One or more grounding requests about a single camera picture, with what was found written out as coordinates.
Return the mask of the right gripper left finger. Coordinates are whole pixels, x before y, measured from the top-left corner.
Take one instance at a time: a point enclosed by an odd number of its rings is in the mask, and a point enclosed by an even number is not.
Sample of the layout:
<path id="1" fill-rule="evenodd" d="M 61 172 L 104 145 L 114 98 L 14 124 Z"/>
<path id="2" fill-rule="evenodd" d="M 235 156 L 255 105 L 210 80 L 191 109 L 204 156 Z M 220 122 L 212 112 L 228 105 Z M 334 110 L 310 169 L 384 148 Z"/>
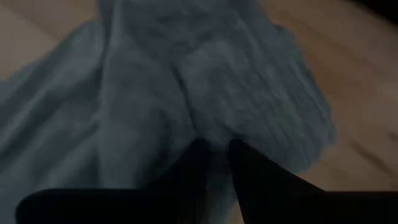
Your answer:
<path id="1" fill-rule="evenodd" d="M 151 190 L 205 190 L 211 152 L 204 139 L 195 139 L 158 179 L 148 184 Z"/>

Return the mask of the light grey garment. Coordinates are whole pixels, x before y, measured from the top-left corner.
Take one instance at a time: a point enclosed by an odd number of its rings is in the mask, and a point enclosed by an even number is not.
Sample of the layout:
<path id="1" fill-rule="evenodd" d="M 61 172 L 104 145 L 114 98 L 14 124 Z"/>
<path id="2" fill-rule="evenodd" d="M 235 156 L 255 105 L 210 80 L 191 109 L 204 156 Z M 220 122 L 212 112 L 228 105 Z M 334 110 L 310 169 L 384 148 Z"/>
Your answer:
<path id="1" fill-rule="evenodd" d="M 335 140 L 295 37 L 256 0 L 98 0 L 99 17 L 0 81 L 0 224 L 50 188 L 136 189 L 195 138 L 210 143 L 200 224 L 235 204 L 239 137 L 308 169 Z"/>

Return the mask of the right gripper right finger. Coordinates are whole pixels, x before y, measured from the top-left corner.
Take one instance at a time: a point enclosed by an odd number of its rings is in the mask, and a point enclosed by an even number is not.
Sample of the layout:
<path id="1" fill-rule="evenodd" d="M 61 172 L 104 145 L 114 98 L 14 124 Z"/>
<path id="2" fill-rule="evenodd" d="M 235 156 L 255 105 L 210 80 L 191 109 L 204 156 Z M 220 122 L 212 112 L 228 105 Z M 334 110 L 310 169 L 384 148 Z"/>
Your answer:
<path id="1" fill-rule="evenodd" d="M 301 195 L 323 191 L 238 139 L 229 142 L 229 165 L 238 195 Z"/>

